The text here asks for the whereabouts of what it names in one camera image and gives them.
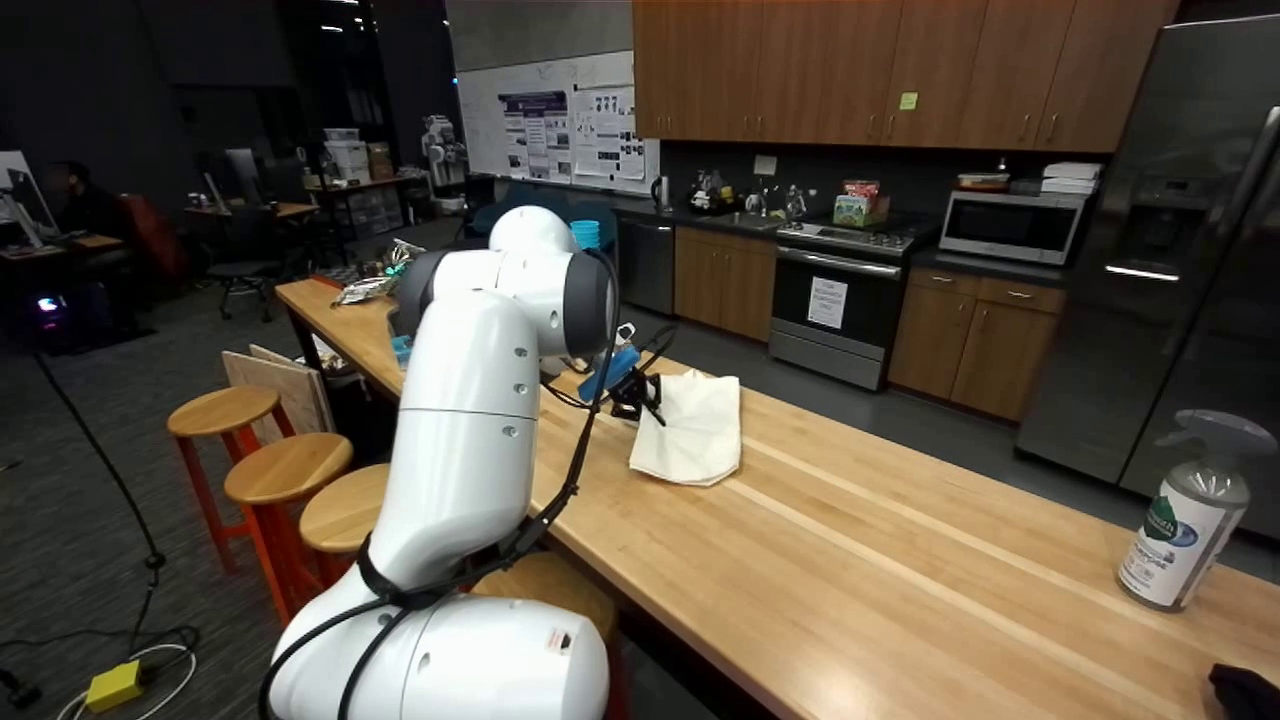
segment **stainless steel refrigerator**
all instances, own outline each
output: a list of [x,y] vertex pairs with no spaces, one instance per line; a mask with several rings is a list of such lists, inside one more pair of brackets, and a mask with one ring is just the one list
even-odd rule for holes
[[[1280,17],[1159,33],[1017,448],[1150,494],[1177,407],[1280,435]],[[1280,455],[1244,476],[1280,535]]]

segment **stove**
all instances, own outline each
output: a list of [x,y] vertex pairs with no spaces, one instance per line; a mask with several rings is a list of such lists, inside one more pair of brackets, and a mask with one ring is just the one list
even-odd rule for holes
[[797,224],[775,231],[780,245],[831,249],[852,255],[902,261],[923,229],[839,229],[839,224]]
[[906,255],[927,229],[797,224],[775,231],[769,351],[881,393]]

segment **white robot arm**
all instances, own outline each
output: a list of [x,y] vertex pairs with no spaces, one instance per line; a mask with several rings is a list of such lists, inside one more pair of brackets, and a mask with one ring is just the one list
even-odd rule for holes
[[[275,663],[286,658],[268,704],[286,720],[601,714],[609,658],[585,616],[463,595],[448,574],[526,517],[539,358],[609,343],[609,272],[567,250],[561,214],[510,207],[489,250],[433,255],[405,286],[426,286],[426,311],[405,375],[388,494],[358,566],[282,629]],[[443,600],[374,606],[388,588]]]

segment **oven door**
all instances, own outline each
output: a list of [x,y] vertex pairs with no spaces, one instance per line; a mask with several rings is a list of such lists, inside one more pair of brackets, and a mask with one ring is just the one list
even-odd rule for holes
[[900,264],[780,245],[769,351],[875,393],[900,297]]
[[900,264],[780,245],[773,315],[886,347],[900,315],[900,283]]

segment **white towel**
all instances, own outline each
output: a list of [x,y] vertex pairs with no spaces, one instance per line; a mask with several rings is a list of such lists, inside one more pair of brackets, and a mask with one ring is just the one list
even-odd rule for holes
[[1069,177],[1046,177],[1039,179],[1045,194],[1091,194],[1096,179],[1069,179]]
[[1045,165],[1039,177],[1056,177],[1056,179],[1096,179],[1105,172],[1105,165]]
[[658,417],[641,410],[630,473],[666,483],[714,483],[745,461],[745,389],[734,375],[658,375]]

